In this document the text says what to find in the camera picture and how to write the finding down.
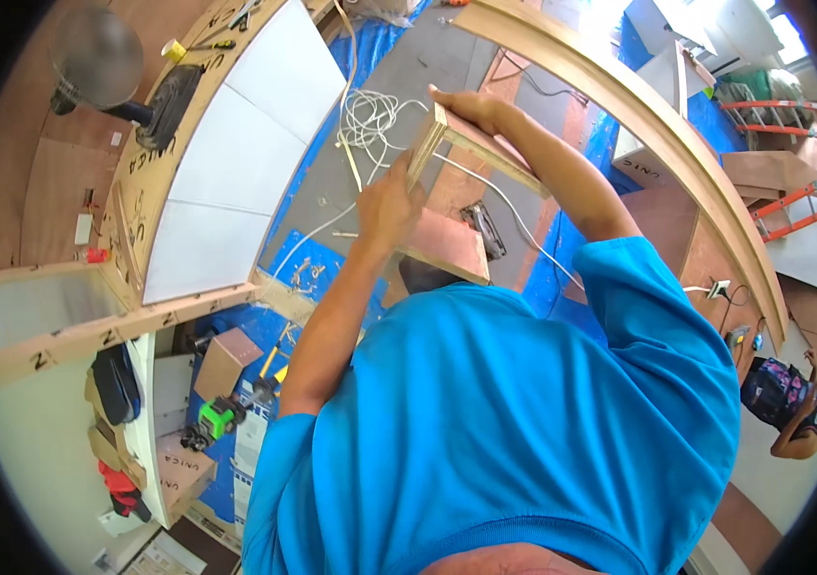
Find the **hand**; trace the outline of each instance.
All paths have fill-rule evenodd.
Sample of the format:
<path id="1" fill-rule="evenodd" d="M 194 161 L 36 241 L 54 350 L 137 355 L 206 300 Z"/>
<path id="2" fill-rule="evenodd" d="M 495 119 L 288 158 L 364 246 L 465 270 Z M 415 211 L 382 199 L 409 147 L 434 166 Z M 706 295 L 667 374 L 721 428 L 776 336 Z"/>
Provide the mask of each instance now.
<path id="1" fill-rule="evenodd" d="M 808 360 L 809 363 L 812 364 L 812 367 L 817 368 L 817 353 L 815 350 L 806 350 L 805 351 L 805 358 Z"/>
<path id="2" fill-rule="evenodd" d="M 812 411 L 815 410 L 817 406 L 817 384 L 810 384 L 810 389 L 808 390 L 808 395 L 805 396 L 805 400 L 802 402 L 802 405 L 799 407 L 799 410 L 795 413 L 796 420 L 803 420 L 809 415 L 811 415 Z"/>
<path id="3" fill-rule="evenodd" d="M 357 197 L 358 243 L 386 257 L 408 239 L 427 200 L 420 183 L 411 193 L 406 189 L 411 157 L 411 151 L 400 154 L 383 177 Z"/>
<path id="4" fill-rule="evenodd" d="M 479 92 L 457 92 L 450 94 L 437 89 L 434 84 L 428 85 L 431 99 L 452 111 L 454 114 L 479 126 L 482 132 L 494 136 L 501 133 L 498 117 L 507 104 L 489 94 Z"/>

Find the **person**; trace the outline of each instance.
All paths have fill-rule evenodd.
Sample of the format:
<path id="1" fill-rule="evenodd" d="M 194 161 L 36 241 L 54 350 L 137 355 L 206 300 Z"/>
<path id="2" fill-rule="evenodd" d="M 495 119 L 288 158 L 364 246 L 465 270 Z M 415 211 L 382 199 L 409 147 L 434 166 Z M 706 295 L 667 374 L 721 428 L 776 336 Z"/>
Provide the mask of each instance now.
<path id="1" fill-rule="evenodd" d="M 780 432 L 770 454 L 807 459 L 817 453 L 817 354 L 805 352 L 812 365 L 807 384 L 795 366 L 755 358 L 741 386 L 741 401 L 760 420 Z"/>
<path id="2" fill-rule="evenodd" d="M 584 235 L 573 265 L 608 345 L 467 282 L 410 295 L 357 343 L 425 201 L 401 155 L 358 197 L 292 353 L 245 573 L 676 572 L 735 462 L 731 353 L 587 159 L 511 105 L 429 89 L 513 144 Z"/>

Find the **woman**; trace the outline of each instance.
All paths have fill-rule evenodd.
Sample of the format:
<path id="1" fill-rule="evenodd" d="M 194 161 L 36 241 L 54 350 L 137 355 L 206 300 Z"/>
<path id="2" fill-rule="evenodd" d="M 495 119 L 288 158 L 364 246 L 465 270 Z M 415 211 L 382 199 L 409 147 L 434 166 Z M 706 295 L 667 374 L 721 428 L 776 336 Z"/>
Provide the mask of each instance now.
<path id="1" fill-rule="evenodd" d="M 770 454 L 784 459 L 807 459 L 817 453 L 817 355 L 805 352 L 812 364 L 807 383 L 795 366 L 772 358 L 755 358 L 741 387 L 741 401 L 780 431 Z"/>

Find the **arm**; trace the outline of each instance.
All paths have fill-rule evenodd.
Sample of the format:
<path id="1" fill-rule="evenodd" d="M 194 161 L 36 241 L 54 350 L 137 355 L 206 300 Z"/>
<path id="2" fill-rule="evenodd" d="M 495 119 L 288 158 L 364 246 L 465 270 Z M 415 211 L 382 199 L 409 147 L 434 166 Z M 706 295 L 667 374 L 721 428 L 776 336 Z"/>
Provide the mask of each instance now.
<path id="1" fill-rule="evenodd" d="M 805 396 L 805 401 L 795 413 L 792 421 L 782 428 L 780 436 L 770 448 L 770 454 L 782 459 L 807 459 L 817 452 L 817 435 L 813 431 L 806 431 L 804 437 L 792 439 L 793 434 L 805 418 L 811 415 L 817 404 L 817 356 L 814 350 L 805 352 L 805 357 L 812 364 L 812 374 L 809 378 L 811 389 Z"/>
<path id="2" fill-rule="evenodd" d="M 411 194 L 406 190 L 410 158 L 409 153 L 400 155 L 393 167 L 358 197 L 360 235 L 293 349 L 278 418 L 293 413 L 318 415 L 338 390 L 376 280 L 421 215 L 424 189 L 416 185 Z"/>
<path id="3" fill-rule="evenodd" d="M 600 170 L 521 109 L 476 92 L 447 94 L 432 86 L 429 90 L 435 102 L 457 116 L 491 135 L 504 136 L 587 241 L 642 235 Z"/>

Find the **black cord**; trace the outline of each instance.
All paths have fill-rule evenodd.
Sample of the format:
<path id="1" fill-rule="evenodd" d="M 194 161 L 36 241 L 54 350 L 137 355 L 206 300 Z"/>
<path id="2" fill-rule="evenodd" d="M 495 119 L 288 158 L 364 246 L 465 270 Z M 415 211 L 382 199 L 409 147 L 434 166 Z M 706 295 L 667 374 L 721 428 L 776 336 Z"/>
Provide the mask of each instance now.
<path id="1" fill-rule="evenodd" d="M 747 290 L 747 297 L 745 298 L 745 301 L 744 301 L 743 304 L 736 304 L 735 303 L 735 295 L 738 293 L 738 290 L 740 290 L 741 288 L 745 288 Z M 719 335 L 720 336 L 722 335 L 722 330 L 725 329 L 725 320 L 728 319 L 728 312 L 729 312 L 729 310 L 732 309 L 732 305 L 737 305 L 739 307 L 744 307 L 745 305 L 747 305 L 747 302 L 748 302 L 748 300 L 750 300 L 750 298 L 751 298 L 751 289 L 749 287 L 747 287 L 746 283 L 741 283 L 736 288 L 734 288 L 734 290 L 732 291 L 732 294 L 728 296 L 728 306 L 725 308 L 725 315 L 722 316 L 722 325 L 719 326 Z"/>
<path id="2" fill-rule="evenodd" d="M 562 214 L 561 210 L 559 210 L 559 212 L 556 213 L 556 219 L 559 221 L 556 224 L 556 243 L 552 247 L 553 258 L 556 258 L 556 252 L 559 251 L 559 240 L 562 238 L 561 214 Z M 552 312 L 556 310 L 556 304 L 559 302 L 559 294 L 562 292 L 562 279 L 559 277 L 559 266 L 557 266 L 556 264 L 552 264 L 552 270 L 556 276 L 556 297 L 552 300 L 552 306 L 549 308 L 549 312 L 546 314 L 546 317 L 544 319 L 549 319 L 549 316 L 552 315 Z"/>
<path id="3" fill-rule="evenodd" d="M 547 92 L 543 88 L 539 87 L 539 84 L 537 84 L 537 81 L 533 79 L 533 76 L 530 75 L 530 73 L 522 65 L 515 62 L 511 58 L 511 56 L 508 55 L 507 49 L 501 48 L 501 51 L 502 51 L 502 54 L 504 54 L 504 57 L 507 58 L 510 63 L 514 64 L 515 68 L 517 68 L 522 73 L 524 73 L 524 75 L 526 76 L 526 79 L 530 81 L 530 84 L 534 87 L 534 89 L 539 94 L 541 94 L 543 96 L 550 96 L 550 97 L 551 96 L 558 96 L 559 94 L 570 94 L 573 98 L 575 98 L 576 100 L 578 100 L 579 102 L 581 102 L 585 106 L 587 106 L 590 103 L 591 100 L 589 100 L 584 94 L 582 94 L 581 92 L 578 92 L 576 90 L 563 89 L 563 90 L 559 90 L 558 92 Z"/>

